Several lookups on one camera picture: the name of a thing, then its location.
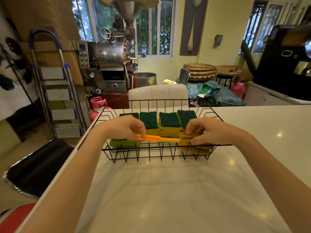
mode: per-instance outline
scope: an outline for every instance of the blue ladder handle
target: blue ladder handle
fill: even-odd
[[[30,49],[35,50],[34,37],[35,37],[35,35],[37,35],[38,33],[46,33],[46,34],[49,34],[51,37],[53,37],[54,41],[56,42],[57,48],[58,48],[59,50],[62,49],[62,46],[60,45],[60,42],[59,42],[59,40],[57,39],[57,37],[55,36],[55,34],[53,34],[53,33],[50,32],[50,31],[47,31],[47,30],[45,30],[45,29],[38,29],[38,30],[36,30],[36,31],[30,30],[29,36],[28,36],[28,43],[29,43]]]

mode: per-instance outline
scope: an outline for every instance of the black machine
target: black machine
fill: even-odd
[[[311,25],[276,25],[263,42],[266,47],[257,70],[251,69],[253,62],[243,51],[254,83],[311,101]]]

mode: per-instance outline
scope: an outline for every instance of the control panel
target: control panel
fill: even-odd
[[[79,64],[81,69],[89,69],[90,68],[90,60],[87,49],[87,42],[78,43],[78,56],[79,56]]]

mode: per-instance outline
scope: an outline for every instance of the sponge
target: sponge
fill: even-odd
[[[177,113],[159,113],[159,125],[161,137],[178,137],[182,131]]]
[[[178,110],[177,111],[183,132],[186,131],[186,127],[191,119],[196,119],[197,116],[193,110]]]
[[[132,115],[134,118],[139,119],[139,113],[127,113],[127,114],[120,114],[119,117],[125,115]]]
[[[190,135],[187,135],[187,133],[181,132],[179,135],[180,143],[178,145],[180,146],[189,145],[189,142],[197,136],[200,136],[200,134],[192,133]],[[198,154],[210,155],[213,148],[214,148],[213,146],[179,147],[181,151],[187,152],[188,150],[188,154],[194,153],[195,155],[198,155]]]
[[[144,123],[146,128],[146,135],[158,136],[159,125],[157,112],[140,112],[139,118]]]
[[[137,141],[128,141],[126,139],[110,139],[109,146],[114,148],[122,149],[134,149],[139,147],[139,143]]]

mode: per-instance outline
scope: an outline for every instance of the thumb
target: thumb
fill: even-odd
[[[137,141],[137,135],[129,128],[124,131],[124,136],[129,141]]]
[[[210,134],[208,132],[205,132],[204,134],[200,135],[200,136],[197,136],[195,138],[193,138],[190,143],[192,145],[202,145],[202,144],[205,144],[205,143],[210,143],[209,142],[209,136]]]

